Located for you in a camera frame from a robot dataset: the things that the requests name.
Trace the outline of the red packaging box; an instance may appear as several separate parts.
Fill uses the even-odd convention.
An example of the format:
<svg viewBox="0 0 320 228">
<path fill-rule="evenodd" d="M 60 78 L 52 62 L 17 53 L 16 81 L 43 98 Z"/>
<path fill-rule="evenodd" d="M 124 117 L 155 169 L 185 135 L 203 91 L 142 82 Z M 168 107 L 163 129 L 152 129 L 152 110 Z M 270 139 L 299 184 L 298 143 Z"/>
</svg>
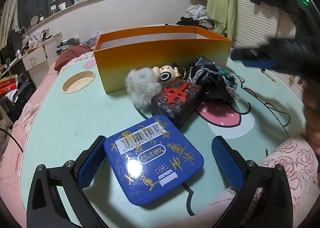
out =
<svg viewBox="0 0 320 228">
<path fill-rule="evenodd" d="M 0 80 L 0 97 L 5 96 L 12 90 L 17 89 L 18 87 L 18 75 L 14 74 L 11 76 L 7 76 L 5 78 L 1 78 Z"/>
</svg>

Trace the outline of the green hanging garment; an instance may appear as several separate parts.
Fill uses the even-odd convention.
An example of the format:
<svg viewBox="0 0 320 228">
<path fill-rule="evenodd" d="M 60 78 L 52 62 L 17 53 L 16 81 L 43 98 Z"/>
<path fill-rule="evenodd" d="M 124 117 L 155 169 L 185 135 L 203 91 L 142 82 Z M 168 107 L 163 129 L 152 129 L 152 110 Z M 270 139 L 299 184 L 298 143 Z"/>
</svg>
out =
<svg viewBox="0 0 320 228">
<path fill-rule="evenodd" d="M 207 16 L 214 21 L 214 32 L 233 38 L 235 0 L 207 0 Z"/>
</svg>

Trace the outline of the blue durex tin box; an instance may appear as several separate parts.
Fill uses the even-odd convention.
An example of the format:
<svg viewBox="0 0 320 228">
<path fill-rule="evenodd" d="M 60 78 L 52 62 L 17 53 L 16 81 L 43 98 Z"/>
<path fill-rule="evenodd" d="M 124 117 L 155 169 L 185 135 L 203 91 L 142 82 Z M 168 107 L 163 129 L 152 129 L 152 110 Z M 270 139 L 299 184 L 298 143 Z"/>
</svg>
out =
<svg viewBox="0 0 320 228">
<path fill-rule="evenodd" d="M 204 158 L 164 115 L 156 115 L 104 142 L 108 162 L 130 203 L 147 205 L 189 180 Z"/>
</svg>

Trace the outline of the dark red pillow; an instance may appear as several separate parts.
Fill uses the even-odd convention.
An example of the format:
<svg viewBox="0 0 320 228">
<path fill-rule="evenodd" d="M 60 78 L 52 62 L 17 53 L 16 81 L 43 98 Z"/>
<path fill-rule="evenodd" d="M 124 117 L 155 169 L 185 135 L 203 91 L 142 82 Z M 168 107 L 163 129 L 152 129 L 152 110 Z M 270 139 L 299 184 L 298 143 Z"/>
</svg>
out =
<svg viewBox="0 0 320 228">
<path fill-rule="evenodd" d="M 62 67 L 69 63 L 71 60 L 91 51 L 91 48 L 86 45 L 76 45 L 70 47 L 67 50 L 64 50 L 60 55 L 58 55 L 55 62 L 54 70 L 60 72 Z"/>
</svg>

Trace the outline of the orange gradient cardboard box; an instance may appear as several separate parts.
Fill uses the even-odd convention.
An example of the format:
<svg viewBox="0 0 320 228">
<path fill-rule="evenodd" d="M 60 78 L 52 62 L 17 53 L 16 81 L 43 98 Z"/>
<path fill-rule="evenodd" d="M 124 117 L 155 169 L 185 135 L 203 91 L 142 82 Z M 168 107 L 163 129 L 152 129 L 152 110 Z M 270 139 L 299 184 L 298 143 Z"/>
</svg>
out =
<svg viewBox="0 0 320 228">
<path fill-rule="evenodd" d="M 225 67 L 231 46 L 231 39 L 196 26 L 156 25 L 101 34 L 94 57 L 104 91 L 111 93 L 125 88 L 132 69 L 187 67 L 200 57 Z"/>
</svg>

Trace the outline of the black lace fabric bundle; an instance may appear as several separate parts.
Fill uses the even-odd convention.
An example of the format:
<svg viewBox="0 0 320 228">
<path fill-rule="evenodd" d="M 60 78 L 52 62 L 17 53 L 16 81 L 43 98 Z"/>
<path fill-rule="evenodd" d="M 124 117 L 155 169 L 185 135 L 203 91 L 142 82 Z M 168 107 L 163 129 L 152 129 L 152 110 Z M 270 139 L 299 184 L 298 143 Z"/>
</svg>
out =
<svg viewBox="0 0 320 228">
<path fill-rule="evenodd" d="M 201 100 L 231 105 L 240 99 L 235 76 L 205 57 L 192 61 L 184 80 L 201 87 Z"/>
</svg>

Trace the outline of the white furry pouch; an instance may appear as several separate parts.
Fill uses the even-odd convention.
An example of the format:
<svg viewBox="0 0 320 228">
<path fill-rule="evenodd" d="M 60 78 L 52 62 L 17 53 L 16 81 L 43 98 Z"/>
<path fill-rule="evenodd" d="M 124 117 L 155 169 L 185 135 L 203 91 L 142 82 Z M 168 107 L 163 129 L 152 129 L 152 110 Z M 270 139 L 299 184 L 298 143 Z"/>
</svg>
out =
<svg viewBox="0 0 320 228">
<path fill-rule="evenodd" d="M 162 91 L 161 83 L 148 67 L 132 69 L 125 78 L 125 88 L 137 109 L 149 107 L 152 98 Z"/>
</svg>

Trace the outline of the dark box red cross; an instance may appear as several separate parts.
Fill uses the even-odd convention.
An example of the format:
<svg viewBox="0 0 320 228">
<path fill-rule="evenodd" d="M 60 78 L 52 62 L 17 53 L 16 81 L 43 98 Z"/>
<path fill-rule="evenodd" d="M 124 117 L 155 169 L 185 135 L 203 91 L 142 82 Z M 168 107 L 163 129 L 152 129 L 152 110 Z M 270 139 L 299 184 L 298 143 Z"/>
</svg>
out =
<svg viewBox="0 0 320 228">
<path fill-rule="evenodd" d="M 201 104 L 202 95 L 199 85 L 177 79 L 152 98 L 151 114 L 164 115 L 180 128 Z"/>
</svg>

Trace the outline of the black clothes pile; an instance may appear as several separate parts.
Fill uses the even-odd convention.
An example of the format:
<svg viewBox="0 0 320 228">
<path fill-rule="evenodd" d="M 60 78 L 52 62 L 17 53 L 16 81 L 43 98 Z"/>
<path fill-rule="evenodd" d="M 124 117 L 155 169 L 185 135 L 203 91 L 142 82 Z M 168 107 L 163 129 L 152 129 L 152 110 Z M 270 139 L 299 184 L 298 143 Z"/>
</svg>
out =
<svg viewBox="0 0 320 228">
<path fill-rule="evenodd" d="M 198 21 L 193 18 L 188 17 L 181 17 L 180 20 L 176 23 L 177 25 L 183 25 L 183 26 L 195 26 L 200 27 L 202 29 L 213 31 L 214 25 L 209 21 Z"/>
</svg>

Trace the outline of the white drawer cabinet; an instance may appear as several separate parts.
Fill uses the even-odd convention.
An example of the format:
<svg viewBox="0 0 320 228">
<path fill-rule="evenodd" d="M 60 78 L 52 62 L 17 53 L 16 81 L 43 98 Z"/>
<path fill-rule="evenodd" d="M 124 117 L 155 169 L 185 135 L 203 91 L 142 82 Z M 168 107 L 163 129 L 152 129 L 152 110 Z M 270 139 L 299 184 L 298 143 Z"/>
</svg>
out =
<svg viewBox="0 0 320 228">
<path fill-rule="evenodd" d="M 56 48 L 61 41 L 62 32 L 60 31 L 22 57 L 25 70 L 36 88 L 41 84 L 51 65 L 55 63 L 58 56 Z"/>
</svg>

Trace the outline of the white clothes pile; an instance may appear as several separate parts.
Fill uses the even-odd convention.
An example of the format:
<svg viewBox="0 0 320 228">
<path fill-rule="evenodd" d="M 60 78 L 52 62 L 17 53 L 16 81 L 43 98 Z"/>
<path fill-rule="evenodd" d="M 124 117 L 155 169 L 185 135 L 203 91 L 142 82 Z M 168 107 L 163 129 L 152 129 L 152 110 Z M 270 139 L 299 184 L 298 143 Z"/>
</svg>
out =
<svg viewBox="0 0 320 228">
<path fill-rule="evenodd" d="M 185 17 L 193 18 L 194 20 L 208 20 L 207 7 L 203 5 L 190 5 L 186 10 Z"/>
</svg>

